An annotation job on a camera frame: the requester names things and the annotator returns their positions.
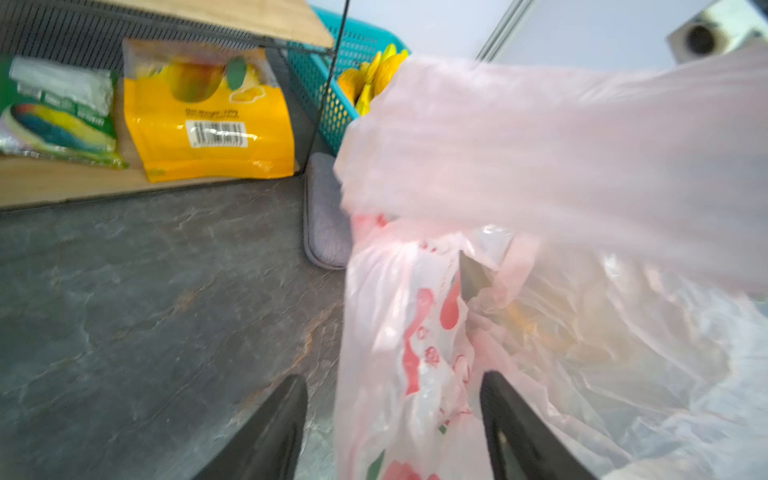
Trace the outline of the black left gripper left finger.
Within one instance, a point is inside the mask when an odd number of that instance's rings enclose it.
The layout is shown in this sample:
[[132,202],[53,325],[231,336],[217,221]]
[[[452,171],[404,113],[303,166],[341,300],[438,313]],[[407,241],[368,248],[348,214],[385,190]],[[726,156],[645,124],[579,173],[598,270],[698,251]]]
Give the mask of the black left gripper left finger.
[[292,480],[308,408],[305,379],[287,376],[197,479]]

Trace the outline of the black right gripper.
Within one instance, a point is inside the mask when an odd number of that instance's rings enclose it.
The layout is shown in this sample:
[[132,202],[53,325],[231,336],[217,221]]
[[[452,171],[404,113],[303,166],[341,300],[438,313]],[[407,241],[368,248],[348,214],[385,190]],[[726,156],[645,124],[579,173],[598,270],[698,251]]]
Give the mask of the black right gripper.
[[670,33],[666,42],[678,65],[766,44],[767,1],[715,1]]

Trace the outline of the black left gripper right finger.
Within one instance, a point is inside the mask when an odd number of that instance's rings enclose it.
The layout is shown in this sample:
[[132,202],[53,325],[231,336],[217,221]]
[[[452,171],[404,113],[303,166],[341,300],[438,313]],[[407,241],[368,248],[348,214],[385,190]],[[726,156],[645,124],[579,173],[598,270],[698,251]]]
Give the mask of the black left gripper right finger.
[[495,479],[595,480],[500,372],[483,375],[480,403]]

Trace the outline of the pink plastic grocery bag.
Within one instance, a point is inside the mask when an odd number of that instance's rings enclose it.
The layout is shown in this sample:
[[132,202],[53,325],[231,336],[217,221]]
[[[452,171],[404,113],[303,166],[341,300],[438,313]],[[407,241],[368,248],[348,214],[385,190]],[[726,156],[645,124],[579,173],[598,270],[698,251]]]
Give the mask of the pink plastic grocery bag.
[[335,162],[341,479],[494,479],[500,372],[595,479],[767,475],[767,49],[411,56]]

